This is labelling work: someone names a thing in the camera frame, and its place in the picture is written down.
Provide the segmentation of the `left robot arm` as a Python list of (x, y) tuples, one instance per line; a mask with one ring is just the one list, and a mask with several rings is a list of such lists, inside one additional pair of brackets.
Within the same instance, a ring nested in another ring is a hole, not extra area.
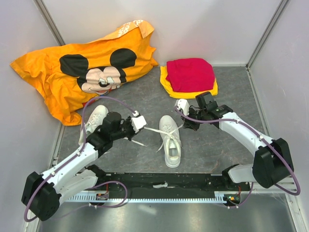
[(146, 125), (145, 118), (138, 112), (123, 119), (118, 112), (107, 112), (95, 124), (86, 123), (82, 128), (83, 141), (68, 157), (39, 174), (32, 172), (27, 178), (21, 202), (26, 206), (24, 219), (30, 222), (28, 212), (35, 218), (46, 221), (51, 218), (65, 200), (84, 189), (101, 190), (106, 178), (95, 168), (86, 168), (100, 158), (119, 139), (131, 140)]

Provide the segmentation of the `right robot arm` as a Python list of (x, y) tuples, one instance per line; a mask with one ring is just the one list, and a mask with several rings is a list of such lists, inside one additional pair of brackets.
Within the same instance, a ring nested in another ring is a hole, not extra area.
[(201, 124), (211, 124), (240, 142), (252, 155), (253, 163), (234, 164), (222, 171), (222, 187), (233, 190), (241, 182), (256, 182), (270, 188), (294, 170), (290, 149), (282, 139), (273, 139), (244, 122), (227, 105), (219, 106), (210, 92), (196, 96), (194, 107), (185, 99), (176, 101), (184, 127), (198, 130)]

